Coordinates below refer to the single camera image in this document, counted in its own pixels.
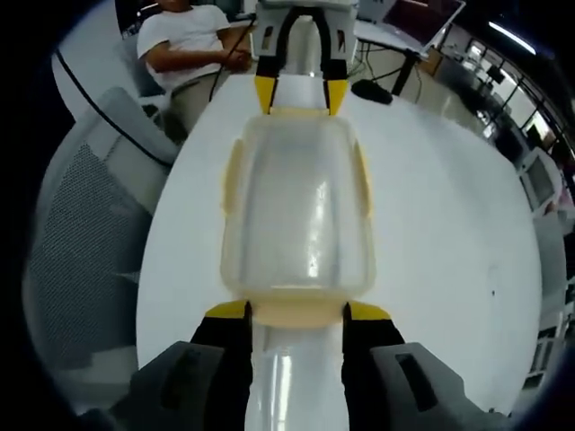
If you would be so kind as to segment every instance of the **floor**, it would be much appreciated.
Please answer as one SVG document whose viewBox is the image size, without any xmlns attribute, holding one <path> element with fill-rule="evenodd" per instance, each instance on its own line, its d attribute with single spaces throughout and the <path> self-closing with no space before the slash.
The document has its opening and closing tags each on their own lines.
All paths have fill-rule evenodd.
<svg viewBox="0 0 575 431">
<path fill-rule="evenodd" d="M 369 64 L 371 65 L 375 76 L 386 74 L 387 72 L 391 72 L 402 66 L 404 59 L 402 54 L 389 49 L 383 51 L 374 51 L 374 49 L 381 48 L 372 46 L 371 52 L 369 53 Z M 360 79 L 372 78 L 366 61 L 364 61 L 363 64 L 357 62 L 351 68 L 351 71 L 356 72 L 349 79 L 353 83 Z M 419 71 L 421 79 L 420 85 L 417 72 L 416 67 L 414 67 L 400 97 L 407 101 L 414 103 L 417 102 L 418 105 L 426 110 L 446 119 L 451 119 L 464 128 L 468 128 L 473 131 L 477 136 L 482 137 L 482 132 L 485 129 L 485 126 L 478 118 L 467 110 L 459 99 L 459 96 L 447 89 L 444 85 L 436 82 L 428 74 L 421 71 Z M 378 82 L 386 90 L 391 91 L 398 75 L 399 73 L 393 74 L 378 80 Z"/>
</svg>

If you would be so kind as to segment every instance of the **pants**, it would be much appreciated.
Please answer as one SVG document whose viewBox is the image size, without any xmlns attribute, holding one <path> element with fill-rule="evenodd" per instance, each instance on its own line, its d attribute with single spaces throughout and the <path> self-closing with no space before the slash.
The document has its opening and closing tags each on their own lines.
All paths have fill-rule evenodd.
<svg viewBox="0 0 575 431">
<path fill-rule="evenodd" d="M 198 122 L 201 113 L 208 106 L 209 92 L 216 80 L 216 75 L 201 76 L 173 91 L 170 112 L 181 122 L 188 134 Z M 217 92 L 229 75 L 229 72 L 222 71 L 217 80 L 214 93 Z"/>
</svg>

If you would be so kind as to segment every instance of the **translucent plastic box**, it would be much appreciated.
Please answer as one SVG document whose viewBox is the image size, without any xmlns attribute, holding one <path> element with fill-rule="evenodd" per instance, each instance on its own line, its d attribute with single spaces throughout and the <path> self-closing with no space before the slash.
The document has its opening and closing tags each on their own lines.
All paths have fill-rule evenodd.
<svg viewBox="0 0 575 431">
<path fill-rule="evenodd" d="M 363 157 L 344 119 L 283 110 L 251 119 L 226 172 L 221 273 L 241 297 L 347 300 L 374 252 Z"/>
</svg>

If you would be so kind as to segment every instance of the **desk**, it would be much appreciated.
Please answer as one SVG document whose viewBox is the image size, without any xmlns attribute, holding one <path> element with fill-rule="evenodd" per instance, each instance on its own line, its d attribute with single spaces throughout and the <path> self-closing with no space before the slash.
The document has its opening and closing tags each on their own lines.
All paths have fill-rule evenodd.
<svg viewBox="0 0 575 431">
<path fill-rule="evenodd" d="M 140 367 L 233 299 L 219 273 L 222 181 L 235 139 L 260 113 L 252 79 L 222 86 L 160 197 L 140 275 Z M 321 107 L 322 85 L 282 75 L 277 104 Z M 513 166 L 468 130 L 399 98 L 385 106 L 349 92 L 339 115 L 356 131 L 372 184 L 376 281 L 359 300 L 391 313 L 482 409 L 509 413 L 535 351 L 541 296 L 531 211 Z"/>
<path fill-rule="evenodd" d="M 399 96 L 410 76 L 411 69 L 420 58 L 427 56 L 424 51 L 424 47 L 417 42 L 417 40 L 414 40 L 413 43 L 407 43 L 392 32 L 371 22 L 356 21 L 353 33 L 360 42 L 389 48 L 405 55 L 402 69 L 400 70 L 399 75 L 395 80 L 394 88 L 392 89 L 392 94 Z"/>
</svg>

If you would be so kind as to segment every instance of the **white t-shirt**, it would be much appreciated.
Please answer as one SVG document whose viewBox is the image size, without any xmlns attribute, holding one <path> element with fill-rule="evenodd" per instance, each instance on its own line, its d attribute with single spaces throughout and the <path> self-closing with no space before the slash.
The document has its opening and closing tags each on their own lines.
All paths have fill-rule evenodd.
<svg viewBox="0 0 575 431">
<path fill-rule="evenodd" d="M 166 41 L 170 42 L 171 50 L 219 51 L 223 47 L 216 31 L 227 29 L 229 26 L 230 23 L 224 13 L 212 4 L 193 6 L 193 9 L 186 12 L 164 11 L 149 17 L 142 24 L 137 36 L 137 56 L 141 58 L 157 44 Z M 220 67 L 214 63 L 195 69 L 158 74 L 150 65 L 146 66 L 166 91 L 171 91 L 198 76 L 217 72 Z"/>
</svg>

